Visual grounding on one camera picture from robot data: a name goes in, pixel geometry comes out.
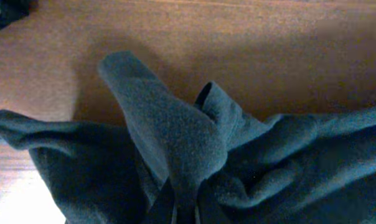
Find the towel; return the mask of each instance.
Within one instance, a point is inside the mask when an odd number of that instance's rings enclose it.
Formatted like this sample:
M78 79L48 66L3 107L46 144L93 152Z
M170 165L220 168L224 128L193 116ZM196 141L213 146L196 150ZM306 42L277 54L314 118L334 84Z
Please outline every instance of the towel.
M98 73L126 127L0 111L67 223L376 223L376 107L261 122L215 82L176 98L131 52Z

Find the wooden surface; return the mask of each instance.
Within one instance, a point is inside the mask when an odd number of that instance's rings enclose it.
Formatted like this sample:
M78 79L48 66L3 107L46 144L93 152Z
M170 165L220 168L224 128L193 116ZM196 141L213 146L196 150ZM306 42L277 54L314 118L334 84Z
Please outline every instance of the wooden surface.
M376 105L376 0L39 1L0 31L0 109L123 125L96 65L132 50L192 103L216 81L243 109ZM0 147L0 223L62 223L26 152Z

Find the blue cloth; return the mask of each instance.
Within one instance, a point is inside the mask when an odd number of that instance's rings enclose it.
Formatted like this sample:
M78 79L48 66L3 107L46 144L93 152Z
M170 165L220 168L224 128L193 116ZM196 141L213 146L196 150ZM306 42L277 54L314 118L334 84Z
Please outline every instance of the blue cloth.
M177 99L129 52L99 74L127 128L0 111L69 223L376 223L376 107L262 123L214 82Z

